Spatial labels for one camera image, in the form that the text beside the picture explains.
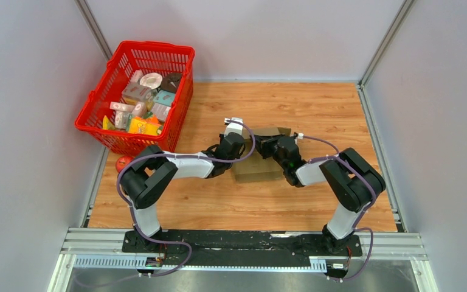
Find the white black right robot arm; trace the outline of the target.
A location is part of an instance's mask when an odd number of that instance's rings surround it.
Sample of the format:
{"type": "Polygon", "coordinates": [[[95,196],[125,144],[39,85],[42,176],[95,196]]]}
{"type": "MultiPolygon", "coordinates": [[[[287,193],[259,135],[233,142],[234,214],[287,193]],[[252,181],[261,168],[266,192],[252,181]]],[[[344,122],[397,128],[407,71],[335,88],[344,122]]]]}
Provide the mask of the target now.
{"type": "Polygon", "coordinates": [[[321,247],[336,255],[344,250],[364,213],[386,189],[386,183],[354,148],[335,155],[306,161],[297,145],[297,135],[256,136],[255,148],[262,158],[272,158],[283,176],[294,187],[326,182],[339,204],[331,220],[322,229],[321,247]]]}

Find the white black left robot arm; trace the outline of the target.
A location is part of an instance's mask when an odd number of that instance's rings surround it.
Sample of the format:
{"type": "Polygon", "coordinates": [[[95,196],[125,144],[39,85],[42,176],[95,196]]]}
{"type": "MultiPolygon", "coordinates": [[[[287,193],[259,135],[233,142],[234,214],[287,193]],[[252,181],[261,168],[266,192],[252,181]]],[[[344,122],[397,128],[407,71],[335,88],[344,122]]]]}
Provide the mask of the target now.
{"type": "Polygon", "coordinates": [[[240,160],[244,150],[242,135],[229,133],[219,144],[195,154],[171,153],[151,145],[136,156],[120,171],[116,188],[129,206],[139,246],[146,252],[155,252],[161,246],[156,203],[173,180],[223,175],[240,160]]]}

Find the brown cardboard paper box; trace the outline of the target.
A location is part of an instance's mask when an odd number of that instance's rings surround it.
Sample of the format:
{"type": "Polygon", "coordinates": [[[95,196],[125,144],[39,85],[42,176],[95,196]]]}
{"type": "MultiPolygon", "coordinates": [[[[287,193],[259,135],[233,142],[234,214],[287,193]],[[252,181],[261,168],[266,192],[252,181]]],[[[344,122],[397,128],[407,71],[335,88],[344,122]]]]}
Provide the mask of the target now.
{"type": "MultiPolygon", "coordinates": [[[[291,128],[287,127],[253,128],[252,131],[258,136],[291,134],[291,128]]],[[[272,158],[263,159],[257,150],[254,150],[247,159],[234,163],[231,170],[237,183],[274,181],[283,178],[282,168],[272,158]]]]}

